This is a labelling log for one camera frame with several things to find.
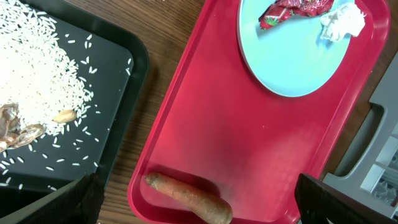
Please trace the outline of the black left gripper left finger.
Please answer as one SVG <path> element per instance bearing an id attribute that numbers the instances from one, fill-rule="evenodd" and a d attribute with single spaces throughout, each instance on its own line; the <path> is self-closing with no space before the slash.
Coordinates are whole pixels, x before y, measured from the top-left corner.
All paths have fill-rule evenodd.
<path id="1" fill-rule="evenodd" d="M 96 223 L 104 202 L 104 182 L 92 173 L 44 197 L 12 199 L 1 191 L 1 223 Z"/>

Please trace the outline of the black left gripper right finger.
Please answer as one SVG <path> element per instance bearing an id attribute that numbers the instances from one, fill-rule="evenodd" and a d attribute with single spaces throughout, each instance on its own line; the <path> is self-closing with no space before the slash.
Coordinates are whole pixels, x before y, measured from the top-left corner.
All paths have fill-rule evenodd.
<path id="1" fill-rule="evenodd" d="M 395 224 L 308 174 L 299 174 L 294 196 L 302 224 Z"/>

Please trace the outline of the rice and peanut leftovers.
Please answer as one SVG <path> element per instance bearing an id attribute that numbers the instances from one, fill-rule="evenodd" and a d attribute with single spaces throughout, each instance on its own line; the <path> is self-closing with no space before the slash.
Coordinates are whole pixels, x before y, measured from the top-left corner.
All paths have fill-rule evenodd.
<path id="1" fill-rule="evenodd" d="M 1 157 L 83 118 L 94 93 L 78 69 L 95 73 L 89 64 L 68 56 L 46 12 L 1 2 Z"/>

